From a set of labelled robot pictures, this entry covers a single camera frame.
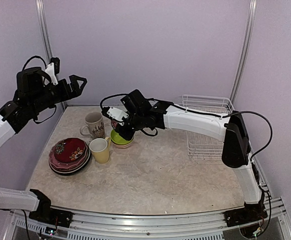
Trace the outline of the lime green bowl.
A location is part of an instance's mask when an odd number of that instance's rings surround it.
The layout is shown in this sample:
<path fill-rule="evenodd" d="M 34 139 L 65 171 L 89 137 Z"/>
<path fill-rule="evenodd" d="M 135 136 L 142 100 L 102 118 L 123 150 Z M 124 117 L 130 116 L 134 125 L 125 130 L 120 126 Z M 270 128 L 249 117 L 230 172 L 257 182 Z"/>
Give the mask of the lime green bowl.
<path fill-rule="evenodd" d="M 134 137 L 131 140 L 125 140 L 123 137 L 121 137 L 114 129 L 110 132 L 110 138 L 112 142 L 116 145 L 127 145 L 131 143 L 134 140 Z"/>

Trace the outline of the red white floral bowl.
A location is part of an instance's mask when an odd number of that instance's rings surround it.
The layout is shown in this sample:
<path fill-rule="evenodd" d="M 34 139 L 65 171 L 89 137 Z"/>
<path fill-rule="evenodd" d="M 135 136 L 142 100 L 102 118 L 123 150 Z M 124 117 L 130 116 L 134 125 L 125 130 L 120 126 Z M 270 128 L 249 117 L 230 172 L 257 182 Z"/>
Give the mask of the red white floral bowl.
<path fill-rule="evenodd" d="M 116 144 L 115 142 L 112 142 L 113 146 L 118 148 L 118 149 L 126 149 L 128 148 L 133 142 L 130 141 L 127 144 Z"/>

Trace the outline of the pale yellow cup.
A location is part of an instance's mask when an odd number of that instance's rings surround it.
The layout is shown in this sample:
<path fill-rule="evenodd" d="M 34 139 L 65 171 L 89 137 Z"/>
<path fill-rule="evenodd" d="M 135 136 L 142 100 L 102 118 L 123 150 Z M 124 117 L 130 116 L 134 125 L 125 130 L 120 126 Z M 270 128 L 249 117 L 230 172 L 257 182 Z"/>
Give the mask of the pale yellow cup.
<path fill-rule="evenodd" d="M 110 145 L 110 137 L 96 138 L 90 142 L 89 149 L 97 163 L 105 164 L 109 161 Z"/>

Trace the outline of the white shell pattern mug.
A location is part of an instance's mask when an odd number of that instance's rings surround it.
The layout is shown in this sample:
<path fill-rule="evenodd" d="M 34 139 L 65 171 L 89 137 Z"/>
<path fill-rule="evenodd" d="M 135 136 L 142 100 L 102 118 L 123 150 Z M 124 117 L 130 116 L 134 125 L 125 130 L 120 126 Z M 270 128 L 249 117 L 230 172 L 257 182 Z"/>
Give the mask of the white shell pattern mug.
<path fill-rule="evenodd" d="M 92 139 L 105 138 L 105 125 L 101 112 L 90 112 L 85 118 L 85 125 L 79 130 L 83 137 L 91 137 Z"/>

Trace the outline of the black striped rim plate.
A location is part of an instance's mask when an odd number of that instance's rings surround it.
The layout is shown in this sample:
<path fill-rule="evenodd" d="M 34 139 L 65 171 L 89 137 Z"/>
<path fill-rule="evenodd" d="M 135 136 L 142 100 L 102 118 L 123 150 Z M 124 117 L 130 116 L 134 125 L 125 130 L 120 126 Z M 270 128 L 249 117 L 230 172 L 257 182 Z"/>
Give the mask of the black striped rim plate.
<path fill-rule="evenodd" d="M 50 150 L 48 164 L 54 173 L 61 176 L 70 176 L 82 171 L 88 165 L 92 157 L 87 144 L 84 156 L 81 159 L 70 163 L 62 163 L 57 161 L 53 156 L 53 150 L 54 146 Z"/>

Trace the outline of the dark red patterned plate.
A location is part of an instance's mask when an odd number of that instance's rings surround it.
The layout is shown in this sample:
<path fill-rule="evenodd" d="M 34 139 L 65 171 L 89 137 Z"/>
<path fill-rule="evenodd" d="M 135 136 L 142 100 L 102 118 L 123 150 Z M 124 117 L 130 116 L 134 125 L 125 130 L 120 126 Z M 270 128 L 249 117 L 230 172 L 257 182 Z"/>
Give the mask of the dark red patterned plate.
<path fill-rule="evenodd" d="M 72 163 L 80 160 L 86 152 L 86 143 L 76 137 L 59 141 L 53 150 L 54 158 L 61 163 Z"/>

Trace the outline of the pink polka dot plate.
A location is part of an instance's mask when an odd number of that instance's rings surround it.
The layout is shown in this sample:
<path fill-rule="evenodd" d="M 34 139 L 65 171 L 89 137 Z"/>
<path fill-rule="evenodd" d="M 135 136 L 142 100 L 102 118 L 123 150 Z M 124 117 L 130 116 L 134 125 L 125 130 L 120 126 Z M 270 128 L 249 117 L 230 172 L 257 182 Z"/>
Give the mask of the pink polka dot plate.
<path fill-rule="evenodd" d="M 70 137 L 57 142 L 49 152 L 50 168 L 61 175 L 70 175 L 83 169 L 90 161 L 91 152 L 85 141 Z"/>

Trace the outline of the blue white patterned cup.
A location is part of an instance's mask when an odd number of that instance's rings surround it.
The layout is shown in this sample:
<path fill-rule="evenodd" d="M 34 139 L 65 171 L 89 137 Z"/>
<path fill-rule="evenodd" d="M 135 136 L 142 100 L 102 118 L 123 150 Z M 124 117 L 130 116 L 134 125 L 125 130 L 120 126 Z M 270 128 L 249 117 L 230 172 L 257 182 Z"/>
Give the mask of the blue white patterned cup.
<path fill-rule="evenodd" d="M 111 124 L 112 128 L 115 130 L 119 123 L 113 119 L 113 120 L 111 120 L 110 124 Z"/>

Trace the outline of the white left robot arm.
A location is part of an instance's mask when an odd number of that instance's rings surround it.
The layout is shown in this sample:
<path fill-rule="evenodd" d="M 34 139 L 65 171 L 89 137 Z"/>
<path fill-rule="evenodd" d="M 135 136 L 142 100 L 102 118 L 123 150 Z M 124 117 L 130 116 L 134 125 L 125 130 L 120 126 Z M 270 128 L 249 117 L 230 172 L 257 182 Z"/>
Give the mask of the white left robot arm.
<path fill-rule="evenodd" d="M 0 148 L 18 134 L 29 121 L 39 124 L 38 116 L 46 109 L 55 109 L 57 104 L 79 97 L 87 79 L 77 75 L 69 80 L 57 79 L 60 59 L 52 57 L 40 66 L 23 65 L 16 75 L 16 91 L 13 99 L 0 108 Z M 0 210 L 28 211 L 49 223 L 56 217 L 51 200 L 41 191 L 16 190 L 0 187 Z"/>

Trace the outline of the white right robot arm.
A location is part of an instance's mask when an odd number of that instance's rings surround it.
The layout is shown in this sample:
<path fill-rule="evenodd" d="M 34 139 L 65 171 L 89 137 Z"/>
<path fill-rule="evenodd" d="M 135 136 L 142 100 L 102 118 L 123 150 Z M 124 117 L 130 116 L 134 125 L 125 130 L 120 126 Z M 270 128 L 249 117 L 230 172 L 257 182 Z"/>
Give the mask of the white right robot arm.
<path fill-rule="evenodd" d="M 259 173 L 254 165 L 256 154 L 251 152 L 243 119 L 245 111 L 217 114 L 185 108 L 170 101 L 146 98 L 138 89 L 118 96 L 125 110 L 103 105 L 100 108 L 104 117 L 117 122 L 115 131 L 122 138 L 129 141 L 135 132 L 145 132 L 146 129 L 177 129 L 223 142 L 221 160 L 233 169 L 243 192 L 241 218 L 252 222 L 265 211 L 266 193 L 260 186 Z"/>

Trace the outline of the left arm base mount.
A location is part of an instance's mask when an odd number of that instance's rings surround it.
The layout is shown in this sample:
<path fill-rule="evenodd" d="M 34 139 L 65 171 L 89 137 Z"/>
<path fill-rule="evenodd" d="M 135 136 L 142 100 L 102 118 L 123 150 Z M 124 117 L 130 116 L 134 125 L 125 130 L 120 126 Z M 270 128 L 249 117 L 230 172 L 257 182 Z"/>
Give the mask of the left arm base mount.
<path fill-rule="evenodd" d="M 29 218 L 55 227 L 69 228 L 72 222 L 73 213 L 67 210 L 47 208 L 29 213 Z"/>

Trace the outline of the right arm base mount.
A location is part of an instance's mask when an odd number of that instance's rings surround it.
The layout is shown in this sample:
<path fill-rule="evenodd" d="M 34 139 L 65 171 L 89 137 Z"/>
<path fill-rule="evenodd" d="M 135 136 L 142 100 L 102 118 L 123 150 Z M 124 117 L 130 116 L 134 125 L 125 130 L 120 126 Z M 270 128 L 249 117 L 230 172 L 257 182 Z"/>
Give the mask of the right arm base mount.
<path fill-rule="evenodd" d="M 256 211 L 246 208 L 238 208 L 224 212 L 227 227 L 249 224 L 268 217 L 265 210 Z"/>

